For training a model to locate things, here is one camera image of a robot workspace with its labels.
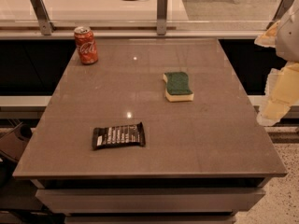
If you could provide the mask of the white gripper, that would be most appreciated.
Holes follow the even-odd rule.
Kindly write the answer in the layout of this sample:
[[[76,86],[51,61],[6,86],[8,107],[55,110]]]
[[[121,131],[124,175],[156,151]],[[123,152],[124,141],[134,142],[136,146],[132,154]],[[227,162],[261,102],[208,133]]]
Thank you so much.
[[[280,70],[271,69],[257,115],[260,125],[273,126],[299,101],[299,0],[294,1],[280,21],[259,35],[254,44],[276,47],[277,56],[289,61]]]

